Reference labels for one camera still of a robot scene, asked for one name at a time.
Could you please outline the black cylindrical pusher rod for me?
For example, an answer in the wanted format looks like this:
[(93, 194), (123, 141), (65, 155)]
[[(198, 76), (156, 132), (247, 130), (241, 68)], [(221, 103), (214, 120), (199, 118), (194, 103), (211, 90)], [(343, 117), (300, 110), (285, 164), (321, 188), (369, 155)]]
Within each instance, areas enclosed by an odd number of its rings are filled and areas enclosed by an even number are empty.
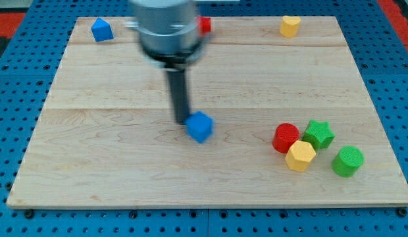
[(184, 125), (190, 116), (188, 85), (185, 70), (167, 69), (166, 79), (176, 123)]

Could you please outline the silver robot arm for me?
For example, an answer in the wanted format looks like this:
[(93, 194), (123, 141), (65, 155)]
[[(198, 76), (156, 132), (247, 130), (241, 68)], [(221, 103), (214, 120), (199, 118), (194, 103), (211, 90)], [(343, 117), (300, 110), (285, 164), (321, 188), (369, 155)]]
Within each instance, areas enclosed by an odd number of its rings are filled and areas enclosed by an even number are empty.
[(143, 53), (165, 71), (174, 120), (185, 124), (190, 116), (187, 69), (202, 56), (210, 33), (200, 26), (198, 6), (192, 0), (129, 0)]

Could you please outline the red block behind arm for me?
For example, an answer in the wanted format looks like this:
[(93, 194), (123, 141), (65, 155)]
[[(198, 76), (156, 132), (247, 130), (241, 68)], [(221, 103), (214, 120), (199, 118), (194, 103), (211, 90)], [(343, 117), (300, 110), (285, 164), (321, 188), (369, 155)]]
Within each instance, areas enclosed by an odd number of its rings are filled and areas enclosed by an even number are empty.
[(208, 16), (199, 16), (199, 27), (202, 35), (211, 32), (211, 18)]

